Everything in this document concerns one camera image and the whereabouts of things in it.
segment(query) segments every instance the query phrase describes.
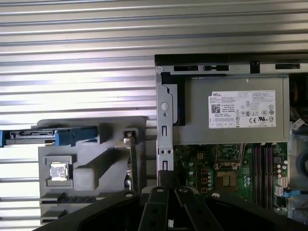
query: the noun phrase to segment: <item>barcode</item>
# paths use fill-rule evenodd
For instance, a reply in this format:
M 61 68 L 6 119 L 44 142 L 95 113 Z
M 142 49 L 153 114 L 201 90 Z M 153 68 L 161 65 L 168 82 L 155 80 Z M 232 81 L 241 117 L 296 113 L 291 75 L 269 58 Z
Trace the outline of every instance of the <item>barcode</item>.
M 212 104 L 212 113 L 220 113 L 220 104 Z

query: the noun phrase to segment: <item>sticker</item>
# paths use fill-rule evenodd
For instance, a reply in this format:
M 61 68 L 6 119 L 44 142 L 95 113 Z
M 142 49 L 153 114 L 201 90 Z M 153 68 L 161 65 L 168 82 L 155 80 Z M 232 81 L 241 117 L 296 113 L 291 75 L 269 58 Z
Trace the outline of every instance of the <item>sticker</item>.
M 276 126 L 274 90 L 215 91 L 208 97 L 209 128 Z
M 292 129 L 297 131 L 304 123 L 305 123 L 304 120 L 299 118 L 295 123 L 293 123 Z

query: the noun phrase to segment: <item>ribbed metal surface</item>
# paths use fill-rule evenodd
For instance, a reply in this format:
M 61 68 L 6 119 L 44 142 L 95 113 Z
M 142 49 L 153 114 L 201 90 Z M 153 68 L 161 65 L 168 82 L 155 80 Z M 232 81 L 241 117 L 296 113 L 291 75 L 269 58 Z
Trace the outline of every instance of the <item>ribbed metal surface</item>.
M 300 0 L 2 0 L 0 129 L 137 115 L 153 138 L 155 54 L 308 49 L 307 12 Z M 37 147 L 0 150 L 0 230 L 39 225 L 37 177 Z

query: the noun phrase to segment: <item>blue drive rail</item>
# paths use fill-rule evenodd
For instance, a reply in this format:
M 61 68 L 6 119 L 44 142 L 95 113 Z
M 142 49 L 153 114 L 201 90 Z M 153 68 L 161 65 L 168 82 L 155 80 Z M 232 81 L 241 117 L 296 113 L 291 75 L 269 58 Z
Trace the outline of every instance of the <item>blue drive rail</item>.
M 0 131 L 0 147 L 13 144 L 54 143 L 55 146 L 76 145 L 78 141 L 96 142 L 97 127 L 34 128 Z

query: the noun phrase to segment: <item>motherboard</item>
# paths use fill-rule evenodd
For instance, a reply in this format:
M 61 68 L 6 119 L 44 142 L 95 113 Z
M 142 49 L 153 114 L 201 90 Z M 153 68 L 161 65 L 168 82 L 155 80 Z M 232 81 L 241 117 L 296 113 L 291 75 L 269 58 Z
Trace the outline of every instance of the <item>motherboard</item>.
M 228 192 L 287 216 L 287 144 L 210 144 L 174 147 L 186 185 L 207 195 Z

